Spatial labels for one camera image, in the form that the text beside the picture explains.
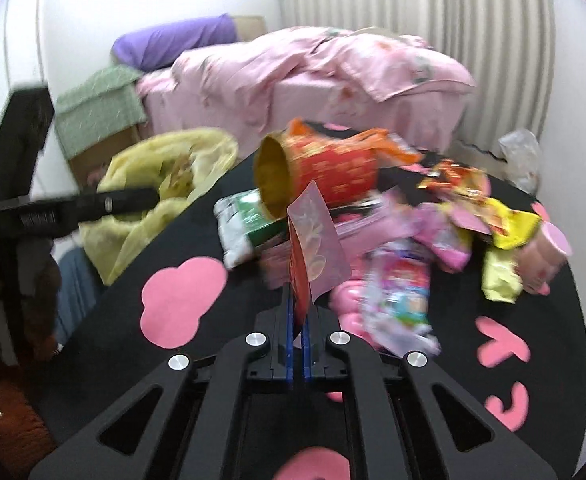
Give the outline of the orange plastic bag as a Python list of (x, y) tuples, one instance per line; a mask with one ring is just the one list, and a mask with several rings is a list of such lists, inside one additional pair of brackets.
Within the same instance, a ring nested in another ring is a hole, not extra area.
[(322, 148), (330, 148), (337, 154), (361, 150), (397, 167), (417, 164), (424, 158), (421, 152), (387, 129), (373, 128), (346, 139), (337, 139), (318, 133), (306, 122), (295, 118), (288, 124), (286, 134), (288, 140), (302, 142), (302, 150), (308, 155), (319, 153)]

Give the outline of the cartoon girl snack packet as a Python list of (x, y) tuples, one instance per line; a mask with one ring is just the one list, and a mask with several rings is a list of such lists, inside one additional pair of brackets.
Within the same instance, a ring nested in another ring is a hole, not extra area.
[(393, 240), (366, 257), (364, 330), (395, 356), (411, 351), (437, 356), (442, 351), (428, 319), (432, 260), (428, 249), (411, 238)]

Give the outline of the pink snack wrapper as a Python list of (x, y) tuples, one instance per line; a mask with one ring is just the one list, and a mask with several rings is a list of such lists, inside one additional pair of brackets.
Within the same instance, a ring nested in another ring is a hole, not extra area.
[[(416, 231), (414, 208), (386, 197), (372, 214), (358, 220), (339, 223), (336, 232), (346, 260), (354, 263), (367, 252), (398, 238), (412, 237)], [(260, 256), (262, 277), (270, 289), (288, 281), (291, 244), (284, 242), (265, 249)]]

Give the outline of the white plastic bag on floor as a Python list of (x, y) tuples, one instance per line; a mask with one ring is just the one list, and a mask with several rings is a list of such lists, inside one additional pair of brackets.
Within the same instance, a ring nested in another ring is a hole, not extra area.
[(498, 140), (506, 177), (519, 190), (535, 195), (539, 188), (541, 148), (536, 136), (527, 129), (507, 133)]

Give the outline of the red gold foil wrapper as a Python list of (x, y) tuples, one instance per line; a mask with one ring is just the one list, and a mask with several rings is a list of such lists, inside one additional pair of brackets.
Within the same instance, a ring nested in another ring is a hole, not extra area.
[(490, 195), (491, 186), (485, 171), (443, 159), (425, 170), (418, 189), (479, 200)]

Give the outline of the pink caterpillar toy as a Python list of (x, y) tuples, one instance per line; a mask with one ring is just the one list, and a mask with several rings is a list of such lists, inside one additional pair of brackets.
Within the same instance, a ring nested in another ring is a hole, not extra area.
[(330, 293), (329, 308), (337, 315), (340, 329), (365, 340), (372, 348), (378, 345), (366, 331), (361, 314), (365, 281), (348, 280)]

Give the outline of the pink floral duvet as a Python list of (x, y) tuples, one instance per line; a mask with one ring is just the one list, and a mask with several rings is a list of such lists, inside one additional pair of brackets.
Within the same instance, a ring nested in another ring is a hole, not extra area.
[(291, 27), (186, 51), (171, 71), (178, 84), (258, 127), (268, 120), (274, 86), (298, 73), (338, 80), (348, 96), (365, 94), (377, 103), (429, 91), (469, 96), (476, 87), (466, 67), (419, 37), (322, 27)]

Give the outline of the small pink candy wrapper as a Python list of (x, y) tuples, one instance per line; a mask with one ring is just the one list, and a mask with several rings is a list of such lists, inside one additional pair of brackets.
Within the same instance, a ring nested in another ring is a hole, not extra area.
[(452, 222), (448, 210), (422, 203), (415, 208), (413, 219), (413, 238), (435, 256), (442, 270), (463, 271), (471, 258), (472, 237)]

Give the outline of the red gold paper cup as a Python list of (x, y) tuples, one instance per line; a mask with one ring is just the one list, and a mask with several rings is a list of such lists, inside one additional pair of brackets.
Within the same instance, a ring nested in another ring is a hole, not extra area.
[(378, 161), (372, 148), (322, 134), (266, 136), (254, 159), (261, 205), (275, 219), (315, 183), (330, 207), (360, 200), (373, 190)]

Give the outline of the yellow red snack wrapper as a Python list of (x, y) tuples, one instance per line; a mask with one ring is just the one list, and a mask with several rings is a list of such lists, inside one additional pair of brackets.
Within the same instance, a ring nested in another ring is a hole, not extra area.
[(540, 215), (511, 209), (492, 197), (478, 196), (456, 198), (449, 219), (464, 249), (472, 248), (476, 236), (487, 244), (482, 276), (485, 298), (515, 304), (524, 289), (516, 270), (516, 254), (538, 231)]

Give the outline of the green checkered cloth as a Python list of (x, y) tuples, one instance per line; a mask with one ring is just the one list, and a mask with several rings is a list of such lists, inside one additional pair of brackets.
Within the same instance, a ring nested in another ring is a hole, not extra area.
[(115, 133), (146, 122), (136, 82), (143, 73), (125, 65), (98, 70), (55, 103), (55, 131), (67, 160)]

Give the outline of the black pink-patterned table cloth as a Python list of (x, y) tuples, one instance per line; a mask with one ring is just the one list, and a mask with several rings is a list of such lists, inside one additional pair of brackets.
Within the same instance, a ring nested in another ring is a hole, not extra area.
[[(158, 270), (220, 257), (212, 208), (252, 184), (253, 164), (244, 160), (171, 222), (74, 330), (34, 394), (55, 440), (76, 434), (168, 359), (141, 332), (142, 288)], [(573, 274), (558, 272), (546, 296), (497, 304), (482, 291), (484, 253), (476, 240), (463, 272), (432, 273), (428, 317), (442, 346), (437, 363), (494, 414), (516, 420), (517, 435), (568, 479), (586, 431), (586, 328)]]

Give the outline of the cardboard box nightstand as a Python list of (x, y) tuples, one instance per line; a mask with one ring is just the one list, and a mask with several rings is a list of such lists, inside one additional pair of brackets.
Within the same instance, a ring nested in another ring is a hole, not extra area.
[(68, 166), (80, 188), (97, 186), (107, 172), (110, 161), (121, 151), (140, 141), (137, 126), (114, 133), (69, 159)]

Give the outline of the beige pleated curtain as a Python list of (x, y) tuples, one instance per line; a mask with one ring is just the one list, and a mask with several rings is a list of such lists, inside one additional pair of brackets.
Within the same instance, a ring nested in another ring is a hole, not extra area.
[(505, 134), (540, 133), (547, 117), (555, 28), (552, 0), (280, 0), (285, 25), (378, 26), (420, 36), (455, 58), (477, 88), (459, 139), (499, 154)]

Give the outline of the purple pillow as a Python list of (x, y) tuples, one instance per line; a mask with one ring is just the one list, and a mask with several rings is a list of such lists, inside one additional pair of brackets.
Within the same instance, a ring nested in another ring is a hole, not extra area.
[(118, 63), (148, 73), (171, 66), (186, 50), (237, 41), (234, 21), (230, 15), (221, 14), (127, 32), (110, 50)]

